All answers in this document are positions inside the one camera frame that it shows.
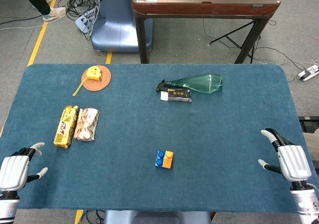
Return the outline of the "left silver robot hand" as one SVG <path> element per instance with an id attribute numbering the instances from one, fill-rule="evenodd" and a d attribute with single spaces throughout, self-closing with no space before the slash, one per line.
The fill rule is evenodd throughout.
<path id="1" fill-rule="evenodd" d="M 42 155 L 40 148 L 45 145 L 39 142 L 31 147 L 21 148 L 9 157 L 5 157 L 0 167 L 0 190 L 2 192 L 20 191 L 26 183 L 41 179 L 48 171 L 44 167 L 40 172 L 28 175 L 29 165 L 32 157 L 36 154 Z"/>

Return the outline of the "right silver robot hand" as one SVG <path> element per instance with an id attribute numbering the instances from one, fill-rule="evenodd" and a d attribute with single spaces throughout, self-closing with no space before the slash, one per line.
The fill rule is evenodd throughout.
<path id="1" fill-rule="evenodd" d="M 288 141 L 272 128 L 261 130 L 261 134 L 269 139 L 279 160 L 279 166 L 273 166 L 259 159 L 258 163 L 263 169 L 282 174 L 290 182 L 306 181 L 312 175 L 305 151 L 300 145 Z"/>

